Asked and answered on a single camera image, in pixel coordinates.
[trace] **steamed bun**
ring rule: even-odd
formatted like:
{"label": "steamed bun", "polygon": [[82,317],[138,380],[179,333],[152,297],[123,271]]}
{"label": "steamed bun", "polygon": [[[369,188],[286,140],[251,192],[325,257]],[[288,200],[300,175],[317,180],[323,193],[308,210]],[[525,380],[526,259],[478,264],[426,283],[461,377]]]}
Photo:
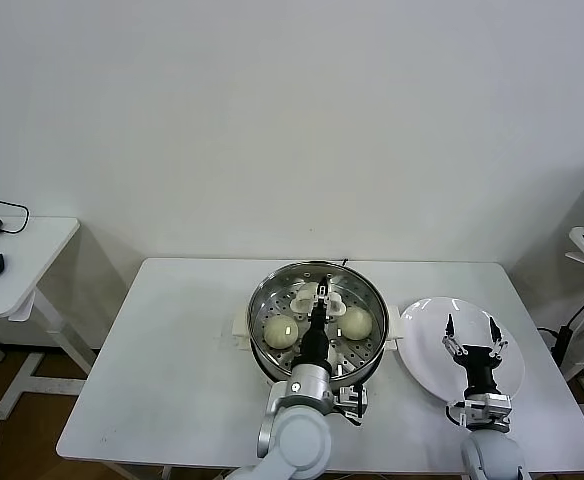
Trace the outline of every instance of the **steamed bun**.
{"label": "steamed bun", "polygon": [[299,338],[296,322],[285,315],[275,315],[265,323],[263,339],[270,347],[277,350],[291,347]]}
{"label": "steamed bun", "polygon": [[363,340],[372,332],[372,316],[359,307],[348,307],[346,312],[338,317],[337,325],[345,338]]}

